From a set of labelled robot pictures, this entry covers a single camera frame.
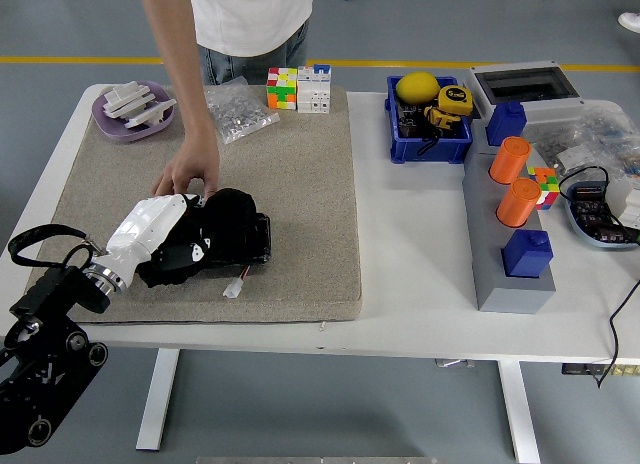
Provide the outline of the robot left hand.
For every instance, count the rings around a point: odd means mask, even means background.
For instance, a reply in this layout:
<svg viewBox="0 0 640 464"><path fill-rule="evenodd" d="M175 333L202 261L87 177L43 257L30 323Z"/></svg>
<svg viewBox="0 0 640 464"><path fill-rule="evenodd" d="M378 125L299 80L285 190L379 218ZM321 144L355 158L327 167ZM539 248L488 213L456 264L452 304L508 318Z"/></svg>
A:
<svg viewBox="0 0 640 464"><path fill-rule="evenodd" d="M104 255L93 263L101 267L119 291L131 286L136 268L166 241L188 209L203 208L206 199L196 194L174 194L139 201L106 244Z"/></svg>

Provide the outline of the person's right hand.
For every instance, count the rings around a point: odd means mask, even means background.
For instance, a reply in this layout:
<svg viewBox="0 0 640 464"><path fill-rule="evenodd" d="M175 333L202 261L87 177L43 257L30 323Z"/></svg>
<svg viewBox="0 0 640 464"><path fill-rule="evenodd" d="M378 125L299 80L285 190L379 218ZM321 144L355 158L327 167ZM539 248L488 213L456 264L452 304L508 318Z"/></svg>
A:
<svg viewBox="0 0 640 464"><path fill-rule="evenodd" d="M206 198L219 186L220 155L215 131L188 133L151 188L154 196L184 194L191 182L203 183Z"/></svg>

